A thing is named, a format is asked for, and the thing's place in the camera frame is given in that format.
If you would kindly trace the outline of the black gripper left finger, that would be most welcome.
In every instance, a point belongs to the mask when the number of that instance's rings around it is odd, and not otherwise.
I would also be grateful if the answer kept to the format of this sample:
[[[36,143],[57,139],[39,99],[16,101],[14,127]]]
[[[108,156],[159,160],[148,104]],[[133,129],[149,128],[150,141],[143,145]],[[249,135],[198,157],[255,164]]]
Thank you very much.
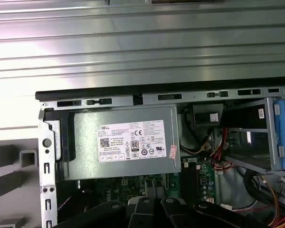
[[[69,218],[56,228],[153,228],[155,200],[134,197],[129,205],[112,200]]]

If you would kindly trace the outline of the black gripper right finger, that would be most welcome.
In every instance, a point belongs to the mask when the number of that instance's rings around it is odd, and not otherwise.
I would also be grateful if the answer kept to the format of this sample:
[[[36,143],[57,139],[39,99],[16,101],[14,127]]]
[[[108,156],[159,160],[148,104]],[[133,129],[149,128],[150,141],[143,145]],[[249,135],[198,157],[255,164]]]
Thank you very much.
[[[202,201],[189,207],[183,199],[164,198],[161,205],[175,228],[268,228],[266,223]]]

